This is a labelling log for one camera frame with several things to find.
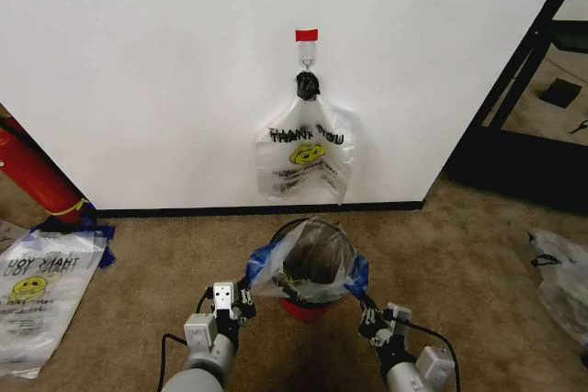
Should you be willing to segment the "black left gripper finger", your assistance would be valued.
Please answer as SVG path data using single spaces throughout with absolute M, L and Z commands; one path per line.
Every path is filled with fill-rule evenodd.
M 252 306 L 254 301 L 251 296 L 251 282 L 248 277 L 243 277 L 236 284 L 237 303 L 240 305 Z
M 236 302 L 232 305 L 234 320 L 247 321 L 256 316 L 256 307 L 253 301 Z

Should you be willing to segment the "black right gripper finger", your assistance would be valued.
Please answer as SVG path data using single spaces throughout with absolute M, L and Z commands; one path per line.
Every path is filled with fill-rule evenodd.
M 362 324 L 379 324 L 379 309 L 375 301 L 368 295 L 362 296 L 359 300 L 362 308 Z
M 382 347 L 387 341 L 387 324 L 382 320 L 360 320 L 358 333 L 367 339 L 373 347 Z

